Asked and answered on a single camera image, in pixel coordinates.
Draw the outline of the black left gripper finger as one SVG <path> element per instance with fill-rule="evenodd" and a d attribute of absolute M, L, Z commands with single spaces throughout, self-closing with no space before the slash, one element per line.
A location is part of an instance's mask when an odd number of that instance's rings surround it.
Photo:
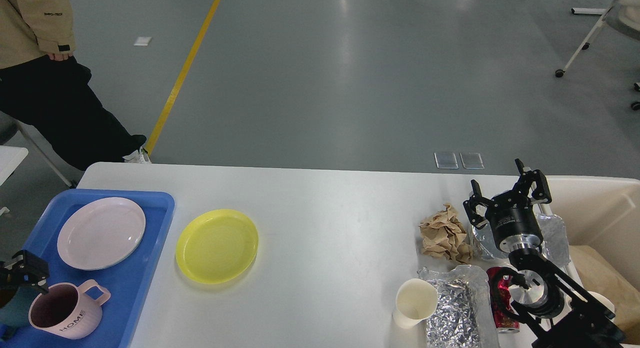
<path fill-rule="evenodd" d="M 28 250 L 19 250 L 10 260 L 0 262 L 0 288 L 16 290 L 32 288 L 46 294 L 50 291 L 47 279 L 50 277 L 48 263 Z"/>

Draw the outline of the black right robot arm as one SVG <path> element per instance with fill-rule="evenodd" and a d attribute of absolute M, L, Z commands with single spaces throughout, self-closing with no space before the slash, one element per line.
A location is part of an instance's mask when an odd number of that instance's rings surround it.
<path fill-rule="evenodd" d="M 605 304 L 544 257 L 544 236 L 534 206 L 552 201 L 544 173 L 515 159 L 519 179 L 512 189 L 492 198 L 471 181 L 462 205 L 471 225 L 489 227 L 495 247 L 507 254 L 489 278 L 491 299 L 506 318 L 527 325 L 533 348 L 620 348 L 626 335 Z"/>

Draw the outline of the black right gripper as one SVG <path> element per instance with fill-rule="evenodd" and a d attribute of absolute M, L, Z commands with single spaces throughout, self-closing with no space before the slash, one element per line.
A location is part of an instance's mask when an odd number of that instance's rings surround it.
<path fill-rule="evenodd" d="M 499 194 L 492 199 L 482 195 L 480 184 L 470 181 L 470 197 L 462 202 L 471 225 L 482 230 L 489 223 L 494 245 L 504 253 L 521 248 L 537 249 L 544 240 L 533 211 L 535 204 L 549 204 L 553 201 L 544 173 L 525 166 L 516 158 L 519 179 L 510 194 Z M 486 214 L 478 213 L 478 207 L 486 209 Z"/>

